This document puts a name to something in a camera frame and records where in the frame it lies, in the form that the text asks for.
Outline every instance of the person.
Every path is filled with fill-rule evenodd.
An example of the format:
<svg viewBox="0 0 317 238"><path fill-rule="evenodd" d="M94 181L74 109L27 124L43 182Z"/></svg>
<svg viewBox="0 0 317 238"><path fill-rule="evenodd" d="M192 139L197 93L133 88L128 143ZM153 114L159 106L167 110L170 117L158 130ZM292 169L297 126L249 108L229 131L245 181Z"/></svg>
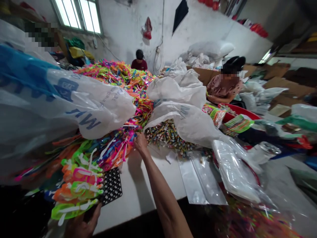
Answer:
<svg viewBox="0 0 317 238"><path fill-rule="evenodd" d="M143 133L137 132L137 137L134 138L134 146L141 155L146 171L148 172L154 202L165 237L193 238L185 216L179 207L172 190L168 186L147 149L147 141ZM101 204L96 208L89 223L83 221L84 215L70 219L67 223L64 237L91 237L96 228L98 217L100 216L100 209Z"/></svg>
<svg viewBox="0 0 317 238"><path fill-rule="evenodd" d="M221 69L221 74L215 76L207 85L206 97L208 101L230 103L243 87L240 72L245 65L245 57L233 57L229 59Z"/></svg>
<svg viewBox="0 0 317 238"><path fill-rule="evenodd" d="M143 51L142 50L137 50L136 51L136 59L132 61L131 68L137 69L137 70L148 70L148 65L146 61L143 59Z"/></svg>

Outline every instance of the black umbrella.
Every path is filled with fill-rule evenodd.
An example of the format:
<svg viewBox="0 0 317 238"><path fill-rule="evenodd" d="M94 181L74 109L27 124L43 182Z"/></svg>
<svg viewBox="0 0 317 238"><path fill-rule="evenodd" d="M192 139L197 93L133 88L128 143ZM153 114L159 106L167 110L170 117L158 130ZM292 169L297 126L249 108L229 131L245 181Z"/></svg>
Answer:
<svg viewBox="0 0 317 238"><path fill-rule="evenodd" d="M186 0L182 0L175 12L175 19L174 19L174 27L173 27L173 34L178 28L179 24L185 18L188 13L188 6Z"/></svg>

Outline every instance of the light from window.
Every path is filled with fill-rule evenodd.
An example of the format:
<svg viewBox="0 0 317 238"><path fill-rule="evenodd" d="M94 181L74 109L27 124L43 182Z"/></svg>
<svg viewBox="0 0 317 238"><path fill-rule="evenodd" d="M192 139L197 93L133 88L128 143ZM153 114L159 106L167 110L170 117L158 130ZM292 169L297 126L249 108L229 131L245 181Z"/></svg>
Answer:
<svg viewBox="0 0 317 238"><path fill-rule="evenodd" d="M101 34L95 0L53 0L61 25Z"/></svg>
<svg viewBox="0 0 317 238"><path fill-rule="evenodd" d="M259 63L265 63L269 58L270 58L270 56L271 56L271 50L269 50L266 54L265 54L265 56L260 60L260 62Z"/></svg>

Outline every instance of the red plastic basin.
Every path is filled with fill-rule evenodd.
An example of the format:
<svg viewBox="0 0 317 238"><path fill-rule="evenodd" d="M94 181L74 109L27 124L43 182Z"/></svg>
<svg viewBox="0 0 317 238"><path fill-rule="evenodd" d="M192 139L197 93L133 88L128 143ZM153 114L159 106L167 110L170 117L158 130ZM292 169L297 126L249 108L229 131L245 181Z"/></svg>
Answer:
<svg viewBox="0 0 317 238"><path fill-rule="evenodd" d="M238 106L227 104L227 103L220 103L220 104L218 104L218 107L220 108L221 105L226 105L226 106L230 107L232 111L235 111L238 115L240 115L240 114L246 115L246 116L250 117L252 120L261 119L261 117L259 117L258 115L254 114L253 112L250 112L247 109L244 109L242 107L238 107ZM230 121L231 119L233 119L234 117L235 116L233 116L229 113L226 113L222 122L226 123L226 122Z"/></svg>

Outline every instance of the finger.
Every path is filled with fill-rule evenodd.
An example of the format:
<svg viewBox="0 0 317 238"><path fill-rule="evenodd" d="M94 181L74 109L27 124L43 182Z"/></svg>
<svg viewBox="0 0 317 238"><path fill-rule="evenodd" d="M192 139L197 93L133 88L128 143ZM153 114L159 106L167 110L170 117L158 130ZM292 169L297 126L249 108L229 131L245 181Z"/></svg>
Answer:
<svg viewBox="0 0 317 238"><path fill-rule="evenodd" d="M80 224L81 222L83 222L83 220L84 220L84 214L81 214L81 215L74 218L73 223Z"/></svg>
<svg viewBox="0 0 317 238"><path fill-rule="evenodd" d="M93 229L95 229L97 226L98 218L100 216L101 206L102 206L102 204L99 203L98 206L96 207L95 212L93 213L93 216L92 216L90 222L89 222L89 226L92 227Z"/></svg>

